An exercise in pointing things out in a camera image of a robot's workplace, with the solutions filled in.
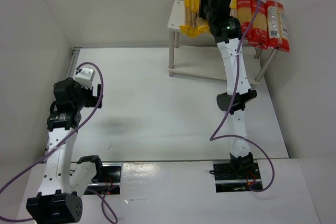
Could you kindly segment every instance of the red pasta package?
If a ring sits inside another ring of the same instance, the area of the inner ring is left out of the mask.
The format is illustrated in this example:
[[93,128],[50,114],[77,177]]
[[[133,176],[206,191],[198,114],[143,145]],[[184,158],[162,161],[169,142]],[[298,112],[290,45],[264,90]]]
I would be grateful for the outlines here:
[[284,6],[278,3],[278,13],[280,18],[280,35],[282,39],[281,46],[279,50],[289,52],[289,40],[288,40],[288,32],[287,32],[287,22],[284,12]]
[[[257,11],[258,0],[251,0],[252,16]],[[259,12],[253,22],[252,38],[249,45],[261,49],[268,49],[267,46],[267,18],[266,4],[261,2]]]
[[282,44],[281,30],[280,30],[280,17],[278,12],[278,3],[268,0],[267,6],[267,18],[268,18],[268,47],[277,48]]
[[[241,33],[244,33],[252,20],[251,0],[237,0],[237,18],[241,26]],[[252,30],[250,29],[246,35],[246,39],[250,40]]]

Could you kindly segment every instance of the black mounting bracket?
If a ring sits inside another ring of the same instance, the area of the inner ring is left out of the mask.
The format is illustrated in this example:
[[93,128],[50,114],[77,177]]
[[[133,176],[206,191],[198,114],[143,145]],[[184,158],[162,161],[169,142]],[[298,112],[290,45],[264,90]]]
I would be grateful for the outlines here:
[[[249,89],[245,94],[237,93],[235,96],[235,100],[233,106],[230,110],[230,114],[233,115],[237,110],[245,110],[246,103],[250,100],[257,97],[257,91]],[[219,94],[217,96],[217,105],[222,111],[227,111],[230,105],[232,95],[228,95],[227,93]]]

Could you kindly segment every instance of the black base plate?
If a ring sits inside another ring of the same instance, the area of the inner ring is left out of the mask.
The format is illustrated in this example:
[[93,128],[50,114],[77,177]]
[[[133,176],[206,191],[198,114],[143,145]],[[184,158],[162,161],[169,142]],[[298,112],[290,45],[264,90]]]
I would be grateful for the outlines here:
[[[88,188],[98,192],[99,194],[104,195],[105,192],[111,188],[111,181],[112,181],[112,184],[120,183],[121,166],[120,165],[109,165],[109,166],[104,165],[101,168],[101,172],[103,175],[97,176],[93,178],[92,180],[92,184],[96,184],[96,185],[89,184]],[[84,194],[91,195],[93,193],[86,191]],[[111,191],[109,191],[108,194],[112,194],[112,195],[120,194],[120,185],[115,187]]]
[[251,180],[254,179],[258,181],[253,183],[252,188],[255,190],[261,190],[263,188],[257,163],[253,163],[252,168],[247,171],[243,177],[237,177],[233,173],[229,163],[214,164],[214,170],[210,171],[210,173],[215,176],[217,193],[228,191],[250,191],[249,185],[247,185],[247,180],[251,183]]

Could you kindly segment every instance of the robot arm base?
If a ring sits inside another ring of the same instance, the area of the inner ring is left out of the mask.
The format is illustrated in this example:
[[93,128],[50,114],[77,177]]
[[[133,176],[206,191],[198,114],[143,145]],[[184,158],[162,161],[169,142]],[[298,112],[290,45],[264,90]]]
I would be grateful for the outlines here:
[[57,190],[54,195],[38,194],[29,198],[26,208],[38,224],[63,224],[80,220],[83,203],[76,193],[62,194]]
[[248,153],[245,157],[235,157],[230,153],[230,167],[237,177],[245,177],[246,172],[253,166],[253,155]]

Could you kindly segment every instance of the yellow plastic object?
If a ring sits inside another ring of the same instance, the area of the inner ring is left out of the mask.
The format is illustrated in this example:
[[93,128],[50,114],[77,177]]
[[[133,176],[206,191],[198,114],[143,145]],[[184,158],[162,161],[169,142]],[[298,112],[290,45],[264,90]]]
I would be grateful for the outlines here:
[[180,26],[183,35],[196,38],[209,32],[208,22],[198,16],[200,0],[184,0],[185,24]]
[[236,18],[237,17],[237,0],[231,0],[230,8],[231,8],[230,15]]

